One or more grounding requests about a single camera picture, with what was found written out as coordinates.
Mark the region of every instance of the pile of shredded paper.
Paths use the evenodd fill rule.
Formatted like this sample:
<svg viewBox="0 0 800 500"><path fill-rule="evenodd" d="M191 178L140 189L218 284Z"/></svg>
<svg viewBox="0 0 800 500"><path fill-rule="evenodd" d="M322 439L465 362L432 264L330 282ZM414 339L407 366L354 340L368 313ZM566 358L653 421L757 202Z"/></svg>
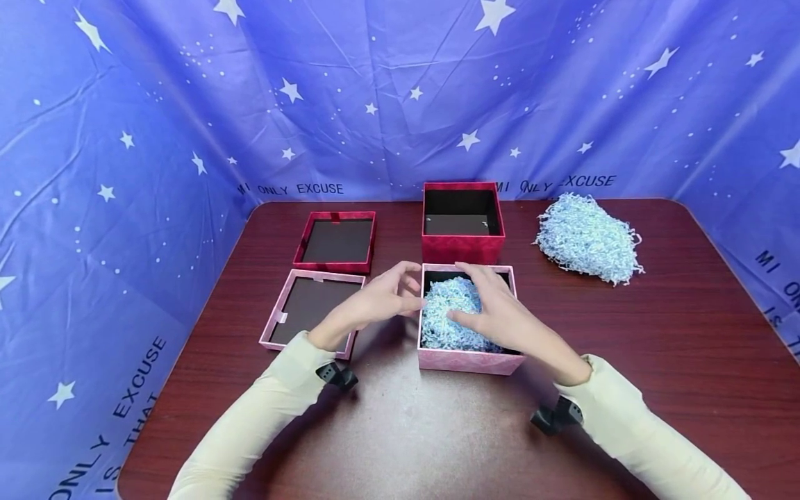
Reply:
<svg viewBox="0 0 800 500"><path fill-rule="evenodd" d="M564 193L539 218L533 244L562 269L599 276L614 286L627 285L634 272L645 272L634 250L642 237L593 198Z"/></svg>
<svg viewBox="0 0 800 500"><path fill-rule="evenodd" d="M422 347L428 349L476 350L487 353L502 352L502 347L483 335L461 326L447 317L447 311L460 310L479 314L481 298L470 280L461 277L435 282L425 295L422 309Z"/></svg>

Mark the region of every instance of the dark red tabletop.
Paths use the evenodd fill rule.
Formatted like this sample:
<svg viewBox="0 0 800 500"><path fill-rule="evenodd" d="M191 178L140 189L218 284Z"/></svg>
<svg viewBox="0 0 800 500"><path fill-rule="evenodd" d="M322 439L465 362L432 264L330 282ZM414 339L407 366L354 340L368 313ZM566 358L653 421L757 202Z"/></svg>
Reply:
<svg viewBox="0 0 800 500"><path fill-rule="evenodd" d="M613 288L530 245L548 204L502 204L501 263L514 266L520 300L576 350L614 364L753 498L797 498L800 370L691 214L666 200L601 202L644 238L646 274ZM421 258L421 203L256 209L122 469L125 500L165 498L204 433L274 358L258 338L311 210L377 213L373 275ZM580 429L547 438L528 423L555 400L531 361L510 377L420 371L405 321L359 334L354 394L323 391L236 498L652 498Z"/></svg>

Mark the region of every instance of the right hand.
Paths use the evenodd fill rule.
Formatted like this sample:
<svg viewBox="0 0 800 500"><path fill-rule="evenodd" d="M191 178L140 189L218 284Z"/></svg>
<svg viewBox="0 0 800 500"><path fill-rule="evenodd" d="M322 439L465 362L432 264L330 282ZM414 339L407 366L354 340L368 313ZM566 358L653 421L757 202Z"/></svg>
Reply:
<svg viewBox="0 0 800 500"><path fill-rule="evenodd" d="M481 298L483 311L468 314L452 310L447 316L507 349L518 350L543 362L555 381L575 386L589 380L591 366L511 294L499 274L486 266L456 262L469 275Z"/></svg>

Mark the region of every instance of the sleeve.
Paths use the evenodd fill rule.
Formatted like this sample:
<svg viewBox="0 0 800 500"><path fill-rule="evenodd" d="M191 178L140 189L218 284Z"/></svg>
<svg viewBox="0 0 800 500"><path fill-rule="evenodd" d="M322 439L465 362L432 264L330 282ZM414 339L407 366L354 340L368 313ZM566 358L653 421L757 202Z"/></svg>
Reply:
<svg viewBox="0 0 800 500"><path fill-rule="evenodd" d="M588 382L559 392L581 408L583 429L661 500L750 498L700 449L647 408L642 393L602 358Z"/></svg>
<svg viewBox="0 0 800 500"><path fill-rule="evenodd" d="M183 464L170 500L230 498L274 437L316 403L325 383L316 369L334 353L301 332L217 420Z"/></svg>

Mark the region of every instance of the cardboard box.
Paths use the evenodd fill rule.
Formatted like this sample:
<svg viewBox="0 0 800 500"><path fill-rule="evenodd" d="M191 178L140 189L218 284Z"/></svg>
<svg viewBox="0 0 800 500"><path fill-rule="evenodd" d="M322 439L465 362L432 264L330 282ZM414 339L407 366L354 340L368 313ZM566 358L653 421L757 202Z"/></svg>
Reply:
<svg viewBox="0 0 800 500"><path fill-rule="evenodd" d="M511 266L491 266L506 281L511 293L517 296L514 284L514 268ZM422 293L430 290L432 282L443 282L461 276L469 279L459 268L451 264L422 264ZM476 374L511 375L522 362L525 355L515 350L501 353L483 353L470 350L428 349L422 347L422 315L420 315L417 336L417 355L422 370L468 371Z"/></svg>
<svg viewBox="0 0 800 500"><path fill-rule="evenodd" d="M364 287L365 280L352 274L292 269L258 343L282 350L298 332L314 328L333 308ZM337 347L337 359L350 359L355 335L355 331L350 332Z"/></svg>
<svg viewBox="0 0 800 500"><path fill-rule="evenodd" d="M369 274L375 212L311 212L294 253L295 269Z"/></svg>
<svg viewBox="0 0 800 500"><path fill-rule="evenodd" d="M496 264L506 240L494 182L426 182L422 260Z"/></svg>

